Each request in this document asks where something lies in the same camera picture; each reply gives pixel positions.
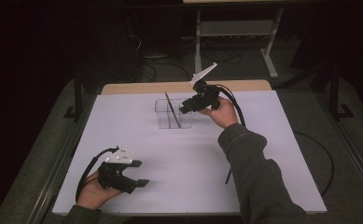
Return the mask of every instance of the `transparent container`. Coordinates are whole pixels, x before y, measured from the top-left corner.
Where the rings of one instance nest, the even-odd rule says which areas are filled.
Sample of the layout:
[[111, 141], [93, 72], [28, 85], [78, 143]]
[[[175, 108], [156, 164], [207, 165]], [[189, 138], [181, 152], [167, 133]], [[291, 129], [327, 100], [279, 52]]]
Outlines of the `transparent container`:
[[187, 99], [170, 99], [174, 113], [167, 99], [159, 99], [155, 103], [160, 129], [188, 129], [192, 127], [190, 122], [191, 112], [181, 113], [179, 108]]

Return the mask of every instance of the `background desk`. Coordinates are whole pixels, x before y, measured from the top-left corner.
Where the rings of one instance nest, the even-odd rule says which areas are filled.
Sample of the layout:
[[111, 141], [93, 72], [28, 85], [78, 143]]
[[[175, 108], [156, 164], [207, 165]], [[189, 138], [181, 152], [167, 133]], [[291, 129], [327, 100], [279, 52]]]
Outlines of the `background desk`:
[[[240, 91], [258, 83], [265, 91]], [[283, 171], [291, 199], [307, 212], [325, 212], [309, 169], [300, 153], [275, 91], [268, 91], [266, 81], [240, 81], [234, 88], [227, 85], [241, 106], [249, 129], [268, 139], [264, 153], [277, 161]], [[91, 158], [109, 147], [129, 146], [134, 158], [143, 165], [129, 168], [124, 174], [132, 179], [150, 180], [133, 194], [122, 194], [106, 203], [105, 213], [122, 216], [236, 215], [239, 204], [232, 178], [225, 185], [230, 168], [216, 140], [222, 129], [199, 113], [192, 113], [190, 129], [159, 129], [154, 104], [164, 99], [189, 98], [192, 92], [176, 92], [170, 84], [120, 84], [105, 88], [116, 92], [98, 96], [82, 134], [73, 162], [53, 212], [65, 214], [74, 204], [77, 182]], [[173, 83], [184, 90], [188, 83]]]

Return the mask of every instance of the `pencil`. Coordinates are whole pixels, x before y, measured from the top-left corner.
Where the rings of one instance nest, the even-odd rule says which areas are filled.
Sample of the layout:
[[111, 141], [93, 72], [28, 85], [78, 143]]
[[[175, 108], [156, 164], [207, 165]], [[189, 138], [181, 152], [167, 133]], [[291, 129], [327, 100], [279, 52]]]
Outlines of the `pencil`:
[[164, 94], [166, 95], [167, 103], [169, 103], [170, 109], [172, 110], [173, 116], [175, 116], [175, 122], [177, 122], [178, 128], [181, 128], [180, 123], [178, 122], [177, 116], [175, 115], [175, 109], [172, 106], [172, 102], [170, 102], [169, 95], [165, 91]]

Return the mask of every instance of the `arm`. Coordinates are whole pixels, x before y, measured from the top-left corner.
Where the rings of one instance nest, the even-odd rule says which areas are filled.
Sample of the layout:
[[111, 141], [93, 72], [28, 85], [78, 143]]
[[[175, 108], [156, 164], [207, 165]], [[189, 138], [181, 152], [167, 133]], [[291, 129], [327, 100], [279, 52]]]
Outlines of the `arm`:
[[225, 129], [218, 143], [232, 169], [244, 223], [307, 223], [303, 209], [288, 195], [280, 168], [263, 156], [266, 138], [238, 124], [229, 100], [218, 101], [218, 110], [201, 113]]
[[98, 210], [105, 202], [120, 195], [118, 189], [103, 189], [97, 181], [96, 171], [86, 179], [77, 204], [75, 204], [68, 215], [63, 218], [62, 223], [67, 224], [95, 224], [99, 223], [101, 212]]

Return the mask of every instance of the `forearm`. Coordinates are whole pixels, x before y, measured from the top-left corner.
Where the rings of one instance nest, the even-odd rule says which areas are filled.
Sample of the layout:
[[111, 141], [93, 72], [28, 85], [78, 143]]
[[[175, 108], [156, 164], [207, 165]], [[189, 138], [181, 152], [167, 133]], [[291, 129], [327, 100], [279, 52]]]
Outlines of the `forearm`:
[[280, 168], [263, 156], [266, 138], [233, 124], [219, 136], [232, 169], [244, 223], [304, 223], [305, 212], [286, 190]]
[[99, 223], [101, 212], [74, 205], [62, 220], [65, 224], [96, 224]]

